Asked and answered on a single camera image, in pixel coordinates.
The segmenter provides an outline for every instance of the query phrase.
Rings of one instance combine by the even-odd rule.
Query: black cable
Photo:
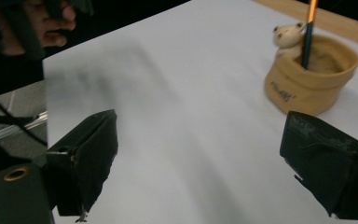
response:
[[[30,136],[36,142],[40,143],[41,145],[43,145],[45,147],[48,146],[48,143],[46,141],[40,139],[38,136],[34,135],[29,130],[27,130],[16,118],[14,118],[9,112],[7,112],[7,110],[1,104],[0,104],[0,111],[2,111],[5,114],[5,116],[7,116],[9,119],[11,119],[13,124],[18,126],[21,130],[23,130],[26,134],[28,134],[28,136]]]

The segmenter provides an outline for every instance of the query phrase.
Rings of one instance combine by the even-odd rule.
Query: human hand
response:
[[[53,31],[60,29],[74,30],[76,27],[75,10],[66,0],[61,0],[62,20],[53,20],[49,17],[43,0],[25,0],[23,2],[23,8],[42,47],[64,46],[67,42],[66,37]],[[1,13],[0,32],[3,37],[3,54],[14,56],[25,53],[24,48]]]

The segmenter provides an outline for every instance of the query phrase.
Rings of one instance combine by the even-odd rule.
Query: bear figurine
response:
[[[303,39],[302,31],[306,25],[299,22],[294,25],[277,26],[274,29],[274,43],[279,47],[276,57],[287,54],[295,59],[301,55],[302,46],[301,40]]]

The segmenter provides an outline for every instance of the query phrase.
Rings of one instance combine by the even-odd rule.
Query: white table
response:
[[[88,222],[358,223],[329,217],[279,155],[286,116],[263,81],[272,30],[290,23],[252,1],[193,0],[46,59],[50,145],[93,113],[118,114]],[[358,69],[319,118],[358,139]]]

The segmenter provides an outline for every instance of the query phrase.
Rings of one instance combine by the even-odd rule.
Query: gray floor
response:
[[[31,117],[47,110],[45,82],[40,81],[24,88],[0,95],[0,103],[14,117]],[[8,125],[0,125],[0,131]],[[32,133],[43,140],[47,139],[47,124],[42,123],[32,129]],[[1,146],[17,157],[33,159],[47,150],[25,133],[15,133],[0,140]]]

